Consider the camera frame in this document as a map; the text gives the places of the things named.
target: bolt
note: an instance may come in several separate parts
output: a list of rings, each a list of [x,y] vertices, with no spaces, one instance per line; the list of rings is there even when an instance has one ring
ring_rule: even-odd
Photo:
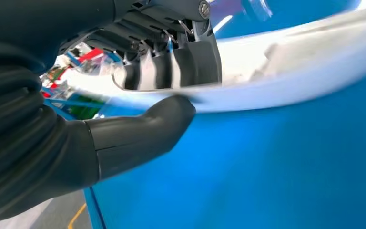
[[[139,48],[140,48],[140,45],[139,45],[139,44],[134,44],[134,43],[132,43],[132,44],[131,44],[131,48],[132,48],[132,49],[134,49],[134,50],[137,50],[137,49],[139,49]]]
[[[200,15],[204,19],[208,19],[210,17],[210,5],[206,1],[200,2],[200,6],[198,7]]]

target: gray floor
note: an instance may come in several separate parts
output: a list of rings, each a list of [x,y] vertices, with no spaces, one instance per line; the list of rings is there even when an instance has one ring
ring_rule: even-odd
[[[67,229],[85,204],[82,191],[54,198],[11,219],[0,222],[0,229]],[[92,229],[87,208],[76,217],[73,229]]]

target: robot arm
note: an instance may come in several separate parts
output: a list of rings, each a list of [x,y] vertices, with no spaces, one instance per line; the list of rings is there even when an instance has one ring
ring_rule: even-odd
[[[0,1],[0,220],[170,151],[194,117],[186,98],[172,96],[139,117],[66,122],[40,93],[39,75],[58,54],[80,41],[122,54],[134,89],[147,46],[164,88],[171,39],[186,85],[220,81],[207,14],[201,0]]]

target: yellow floor line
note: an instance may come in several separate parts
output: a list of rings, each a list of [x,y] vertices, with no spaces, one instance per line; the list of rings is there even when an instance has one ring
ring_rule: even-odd
[[[72,220],[68,224],[68,229],[73,229],[73,223],[76,221],[78,216],[83,212],[83,210],[85,210],[85,208],[86,208],[86,204],[82,205],[82,207],[78,210],[78,212],[75,214],[75,216],[72,218]]]

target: green object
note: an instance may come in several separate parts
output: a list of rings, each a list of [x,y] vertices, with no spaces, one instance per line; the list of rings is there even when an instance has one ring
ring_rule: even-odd
[[[104,105],[103,101],[95,100],[85,96],[79,96],[76,101],[85,103],[97,103]],[[96,107],[82,107],[82,106],[70,106],[68,111],[75,117],[75,119],[92,119],[95,114],[99,112],[100,108]]]

